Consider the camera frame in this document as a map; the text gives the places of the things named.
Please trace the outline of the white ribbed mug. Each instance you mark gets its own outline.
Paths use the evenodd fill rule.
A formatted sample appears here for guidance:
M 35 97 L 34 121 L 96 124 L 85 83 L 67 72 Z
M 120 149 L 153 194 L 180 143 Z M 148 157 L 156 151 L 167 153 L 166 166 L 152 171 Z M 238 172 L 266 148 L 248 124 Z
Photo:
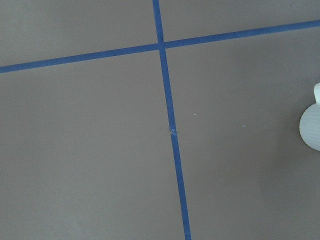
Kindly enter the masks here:
M 309 106 L 299 121 L 302 140 L 312 149 L 320 150 L 320 84 L 313 88 L 315 103 Z

